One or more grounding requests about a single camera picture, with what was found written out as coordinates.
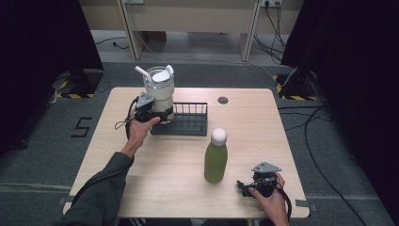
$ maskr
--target electrical socket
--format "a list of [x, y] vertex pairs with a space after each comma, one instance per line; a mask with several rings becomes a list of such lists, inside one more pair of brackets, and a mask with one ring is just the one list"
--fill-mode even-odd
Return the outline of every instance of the electrical socket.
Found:
[[[266, 1], [267, 0], [262, 0], [261, 7], [264, 7], [264, 3]], [[279, 3], [280, 6], [282, 4], [282, 0], [268, 0], [268, 1], [269, 1], [269, 7], [270, 8], [275, 8], [277, 6], [276, 3]]]

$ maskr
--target plastic bottle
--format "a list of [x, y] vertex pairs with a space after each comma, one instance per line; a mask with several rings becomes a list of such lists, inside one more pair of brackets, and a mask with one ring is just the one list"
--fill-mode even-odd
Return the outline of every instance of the plastic bottle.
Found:
[[223, 179], [227, 164], [227, 132], [216, 128], [211, 134], [211, 142], [205, 153], [204, 176], [210, 183], [218, 183]]

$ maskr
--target metal bracket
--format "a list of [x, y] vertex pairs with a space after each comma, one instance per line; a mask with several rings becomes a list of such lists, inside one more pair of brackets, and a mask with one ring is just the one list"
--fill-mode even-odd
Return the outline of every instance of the metal bracket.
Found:
[[252, 168], [252, 171], [259, 173], [267, 173], [267, 172], [281, 171], [281, 168], [271, 165], [270, 163], [262, 162], [258, 166]]
[[153, 97], [151, 97], [150, 95], [148, 95], [145, 92], [141, 92], [140, 96], [138, 97], [136, 108], [140, 108], [143, 105], [147, 105], [152, 102], [153, 102]]

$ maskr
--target white bottle cap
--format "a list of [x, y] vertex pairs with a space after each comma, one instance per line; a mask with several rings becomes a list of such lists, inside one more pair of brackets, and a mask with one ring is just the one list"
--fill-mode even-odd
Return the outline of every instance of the white bottle cap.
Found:
[[216, 146], [223, 146], [226, 144], [227, 132], [222, 128], [216, 128], [211, 134], [211, 142]]

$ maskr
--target wooden table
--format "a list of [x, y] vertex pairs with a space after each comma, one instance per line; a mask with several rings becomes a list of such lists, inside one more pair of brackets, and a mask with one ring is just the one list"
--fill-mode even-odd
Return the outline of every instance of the wooden table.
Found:
[[[126, 142], [124, 128], [114, 129], [126, 117], [129, 104], [144, 88], [115, 88], [104, 107], [88, 151], [73, 184], [74, 196], [86, 180], [108, 162]], [[225, 105], [219, 97], [227, 97]], [[258, 202], [244, 198], [236, 181], [252, 182], [252, 167], [266, 161], [282, 168], [285, 191], [293, 204], [292, 218], [305, 218], [309, 208], [279, 112], [269, 89], [176, 88], [174, 102], [208, 103], [208, 135], [148, 135], [136, 153], [127, 176], [121, 218], [265, 218]], [[203, 177], [204, 155], [212, 131], [228, 132], [229, 159], [224, 179], [209, 184]], [[67, 202], [64, 211], [70, 208]]]

